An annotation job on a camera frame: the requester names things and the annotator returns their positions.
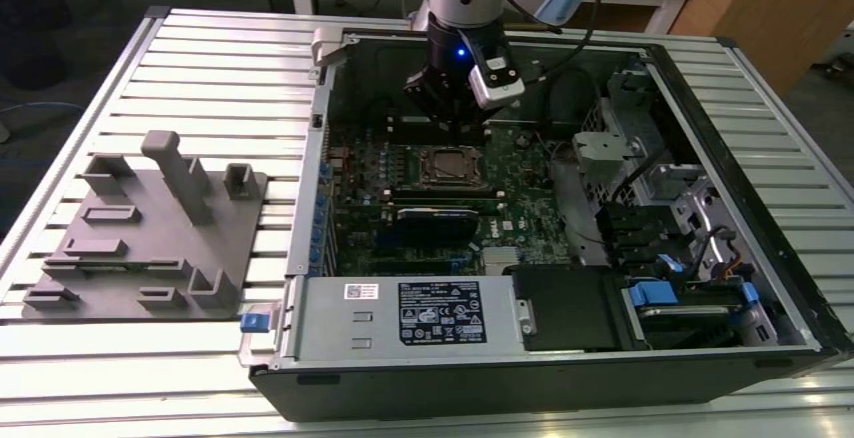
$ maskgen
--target warning label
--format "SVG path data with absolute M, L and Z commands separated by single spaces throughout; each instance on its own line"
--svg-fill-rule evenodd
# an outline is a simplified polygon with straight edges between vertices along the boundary
M 397 294 L 404 345 L 485 343 L 476 281 L 398 283 Z

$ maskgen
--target blue latch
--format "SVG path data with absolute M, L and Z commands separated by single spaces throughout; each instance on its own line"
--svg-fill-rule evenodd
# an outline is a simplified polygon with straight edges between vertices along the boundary
M 266 333 L 269 331 L 269 315 L 265 313 L 246 313 L 240 317 L 240 331 L 242 333 Z
M 677 305 L 679 299 L 665 281 L 643 281 L 628 288 L 630 304 L 634 306 Z
M 756 291 L 756 287 L 752 283 L 741 283 L 741 294 L 744 295 L 744 300 L 751 305 L 759 303 L 759 292 Z
M 679 263 L 676 260 L 673 260 L 669 255 L 664 255 L 660 254 L 657 255 L 657 257 L 661 259 L 661 261 L 664 262 L 664 264 L 667 264 L 667 267 L 675 272 L 675 273 L 681 273 L 684 271 L 684 267 L 681 266 L 681 263 Z

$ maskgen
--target barcode sticker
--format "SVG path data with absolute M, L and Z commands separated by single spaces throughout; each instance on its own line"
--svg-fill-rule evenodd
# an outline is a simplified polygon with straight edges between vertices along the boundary
M 346 283 L 344 285 L 345 300 L 377 300 L 378 284 L 376 283 Z

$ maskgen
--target slotted aluminum table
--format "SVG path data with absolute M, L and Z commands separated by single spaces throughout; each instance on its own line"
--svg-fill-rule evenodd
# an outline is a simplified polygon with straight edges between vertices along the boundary
M 249 162 L 272 181 L 242 300 L 280 298 L 321 26 L 400 29 L 392 20 L 170 10 L 142 21 L 70 139 L 0 247 L 0 436 L 849 436 L 854 362 L 753 385 L 708 404 L 401 422 L 284 421 L 237 363 L 237 323 L 19 322 L 85 196 L 91 153 L 138 150 L 149 129 L 174 130 L 206 170 Z M 577 38 L 580 33 L 566 33 Z M 711 38 L 597 33 L 667 47 L 708 115 L 854 330 L 854 193 L 740 51 Z M 133 166 L 151 167 L 141 156 Z M 253 340 L 256 351 L 272 341 Z

